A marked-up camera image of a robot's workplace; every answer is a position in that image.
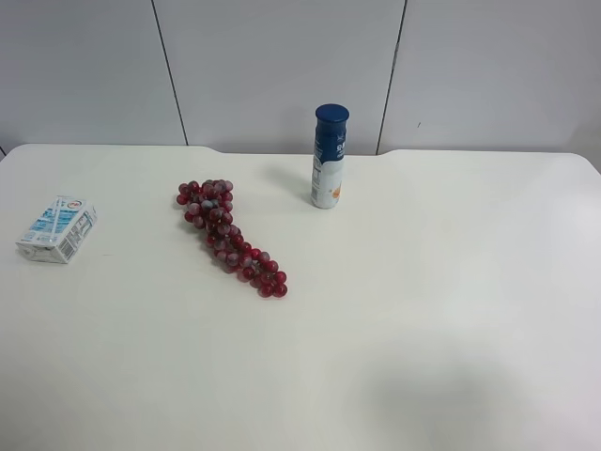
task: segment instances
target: plastic bottle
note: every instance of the plastic bottle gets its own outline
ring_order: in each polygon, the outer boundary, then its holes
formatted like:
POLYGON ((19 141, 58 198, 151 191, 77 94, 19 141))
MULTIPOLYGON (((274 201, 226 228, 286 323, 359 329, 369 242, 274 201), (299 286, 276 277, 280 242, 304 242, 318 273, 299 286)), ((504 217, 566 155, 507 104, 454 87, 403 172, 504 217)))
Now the plastic bottle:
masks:
POLYGON ((328 103, 316 109, 316 116, 311 200, 320 209, 331 209, 340 197, 349 113, 342 105, 328 103))

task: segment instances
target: tabletop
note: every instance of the tabletop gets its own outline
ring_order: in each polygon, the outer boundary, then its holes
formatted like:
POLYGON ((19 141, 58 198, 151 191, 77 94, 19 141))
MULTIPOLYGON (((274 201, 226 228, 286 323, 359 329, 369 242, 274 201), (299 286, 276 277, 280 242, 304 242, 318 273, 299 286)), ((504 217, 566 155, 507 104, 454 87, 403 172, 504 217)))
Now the tabletop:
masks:
POLYGON ((28 145, 0 163, 0 449, 601 448, 601 176, 572 154, 28 145), (213 264, 177 186, 234 182, 281 300, 213 264), (70 264, 14 242, 58 194, 70 264))

